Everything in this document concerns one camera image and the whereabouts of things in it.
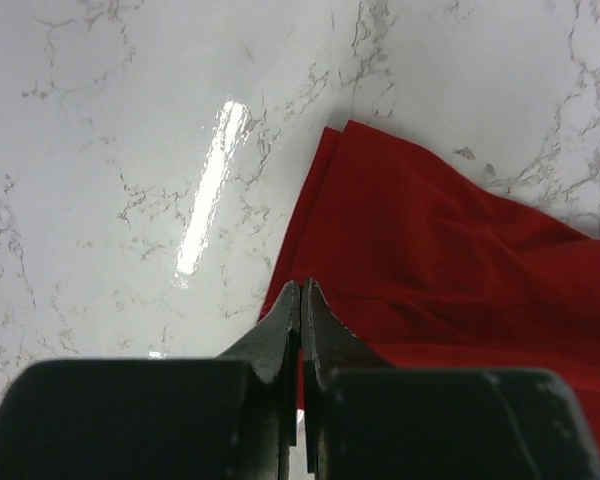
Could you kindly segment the dark red t-shirt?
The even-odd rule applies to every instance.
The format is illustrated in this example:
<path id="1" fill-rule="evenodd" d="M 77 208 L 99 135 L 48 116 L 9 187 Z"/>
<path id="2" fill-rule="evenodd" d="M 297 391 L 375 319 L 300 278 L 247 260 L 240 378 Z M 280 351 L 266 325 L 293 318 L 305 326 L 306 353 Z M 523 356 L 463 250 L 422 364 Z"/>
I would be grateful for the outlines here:
<path id="1" fill-rule="evenodd" d="M 265 306 L 310 278 L 396 365 L 555 371 L 600 446 L 600 239 L 352 121 L 322 134 Z"/>

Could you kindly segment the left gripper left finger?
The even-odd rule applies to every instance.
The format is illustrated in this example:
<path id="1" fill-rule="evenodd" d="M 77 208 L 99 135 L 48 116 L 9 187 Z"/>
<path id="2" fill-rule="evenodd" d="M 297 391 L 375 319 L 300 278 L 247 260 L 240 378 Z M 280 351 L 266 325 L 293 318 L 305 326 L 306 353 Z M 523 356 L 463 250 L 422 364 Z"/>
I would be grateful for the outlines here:
<path id="1" fill-rule="evenodd" d="M 0 479 L 285 479 L 301 290 L 203 359 L 45 361 L 0 404 Z"/>

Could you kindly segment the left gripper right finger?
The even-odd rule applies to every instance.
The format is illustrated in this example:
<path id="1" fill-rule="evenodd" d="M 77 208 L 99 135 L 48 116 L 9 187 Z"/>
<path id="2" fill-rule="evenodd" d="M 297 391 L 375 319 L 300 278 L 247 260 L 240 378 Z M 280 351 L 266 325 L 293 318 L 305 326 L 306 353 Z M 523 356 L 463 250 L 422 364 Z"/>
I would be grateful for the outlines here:
<path id="1" fill-rule="evenodd" d="M 307 469 L 318 479 L 600 479 L 600 448 L 555 373 L 399 368 L 302 289 Z"/>

